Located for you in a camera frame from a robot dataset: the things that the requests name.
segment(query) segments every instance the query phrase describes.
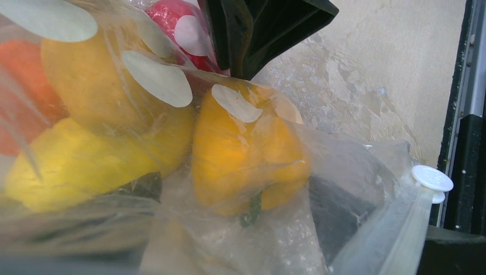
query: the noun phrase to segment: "yellow vegetable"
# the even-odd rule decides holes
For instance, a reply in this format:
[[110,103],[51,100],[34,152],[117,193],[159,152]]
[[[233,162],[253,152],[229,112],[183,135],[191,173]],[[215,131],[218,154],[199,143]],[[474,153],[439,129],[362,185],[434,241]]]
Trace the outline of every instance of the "yellow vegetable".
[[45,131],[15,161],[8,196],[36,212],[57,211],[150,172],[174,171],[189,152],[194,108],[174,109],[144,135],[97,136],[73,119]]
[[237,89],[246,101],[263,109],[260,117],[243,123],[208,92],[194,134],[195,195],[222,215],[247,212],[250,201],[255,204],[254,198],[260,196],[256,203],[262,210],[282,205],[307,184],[311,173],[308,152],[294,129],[277,115],[282,106],[271,100],[275,90],[249,90],[244,85]]
[[[147,131],[159,115],[174,107],[143,89],[121,58],[126,50],[152,53],[140,37],[140,21],[91,13],[99,26],[94,37],[75,43],[42,39],[45,74],[71,117],[83,127],[111,134]],[[164,60],[175,62],[173,55]]]

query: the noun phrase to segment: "transparent plastic bag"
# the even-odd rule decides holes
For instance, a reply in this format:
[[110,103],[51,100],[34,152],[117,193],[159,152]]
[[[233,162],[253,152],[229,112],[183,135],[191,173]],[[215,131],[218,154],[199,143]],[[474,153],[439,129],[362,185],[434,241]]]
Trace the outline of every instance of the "transparent plastic bag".
[[3,254],[142,274],[417,267],[396,259],[420,254],[432,195],[406,143],[307,128],[273,88],[188,65],[128,2],[0,13]]
[[216,61],[209,28],[196,0],[128,0],[144,10],[200,70],[229,75]]

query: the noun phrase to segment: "red and white polka dot object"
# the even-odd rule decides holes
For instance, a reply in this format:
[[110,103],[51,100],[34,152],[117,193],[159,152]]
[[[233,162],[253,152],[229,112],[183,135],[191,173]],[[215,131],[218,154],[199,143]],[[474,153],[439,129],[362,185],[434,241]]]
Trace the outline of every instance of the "red and white polka dot object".
[[180,47],[196,68],[227,74],[216,63],[209,29],[198,6],[184,0],[161,0],[147,9],[146,13]]

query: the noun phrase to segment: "white plastic clip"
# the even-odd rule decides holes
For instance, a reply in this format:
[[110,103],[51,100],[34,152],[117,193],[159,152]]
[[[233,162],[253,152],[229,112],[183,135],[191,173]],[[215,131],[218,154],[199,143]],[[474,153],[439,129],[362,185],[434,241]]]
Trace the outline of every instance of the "white plastic clip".
[[454,188],[451,179],[441,171],[425,165],[416,165],[411,169],[411,175],[417,183],[434,190],[433,204],[444,201],[444,192],[449,192]]

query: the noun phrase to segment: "beige wall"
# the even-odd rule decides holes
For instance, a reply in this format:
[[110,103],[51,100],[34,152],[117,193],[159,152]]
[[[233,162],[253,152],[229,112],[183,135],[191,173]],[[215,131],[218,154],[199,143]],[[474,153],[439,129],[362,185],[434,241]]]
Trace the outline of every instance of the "beige wall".
[[367,140],[405,138],[437,165],[465,0],[332,0],[328,27],[255,80],[289,94],[307,124]]

